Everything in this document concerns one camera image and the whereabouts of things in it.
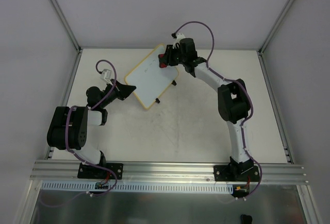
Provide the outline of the red whiteboard eraser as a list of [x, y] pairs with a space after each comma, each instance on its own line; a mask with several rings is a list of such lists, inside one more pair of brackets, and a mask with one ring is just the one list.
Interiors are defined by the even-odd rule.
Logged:
[[158, 61], [160, 68], [166, 68], [168, 66], [167, 56], [165, 54], [159, 54]]

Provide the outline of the yellow framed whiteboard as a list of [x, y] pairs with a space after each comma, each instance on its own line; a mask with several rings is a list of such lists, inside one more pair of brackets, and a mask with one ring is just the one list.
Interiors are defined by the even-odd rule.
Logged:
[[159, 44], [125, 77], [127, 85], [134, 85], [134, 95], [141, 105], [148, 110], [167, 90], [179, 75], [176, 67], [159, 67], [158, 56], [164, 54], [166, 46]]

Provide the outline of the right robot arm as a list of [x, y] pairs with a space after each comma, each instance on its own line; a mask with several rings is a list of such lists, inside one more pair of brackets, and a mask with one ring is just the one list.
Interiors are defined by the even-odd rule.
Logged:
[[217, 93], [218, 112], [226, 121], [232, 146], [230, 162], [220, 168], [215, 166], [216, 181], [247, 180], [254, 167], [245, 135], [246, 121], [253, 112], [251, 99], [248, 97], [242, 79], [227, 79], [209, 67], [206, 59], [199, 57], [194, 40], [181, 39], [176, 45], [167, 45], [164, 53], [158, 55], [159, 67], [184, 66], [187, 73], [205, 82]]

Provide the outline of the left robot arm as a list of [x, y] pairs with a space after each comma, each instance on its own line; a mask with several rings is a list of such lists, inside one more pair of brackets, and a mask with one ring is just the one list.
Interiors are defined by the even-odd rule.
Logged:
[[134, 85], [121, 84], [111, 79], [104, 90], [90, 87], [86, 90], [87, 105], [56, 107], [47, 132], [47, 143], [65, 150], [90, 167], [97, 178], [107, 174], [104, 153], [87, 142], [89, 126], [104, 126], [108, 119], [106, 107], [114, 100], [124, 101], [135, 91]]

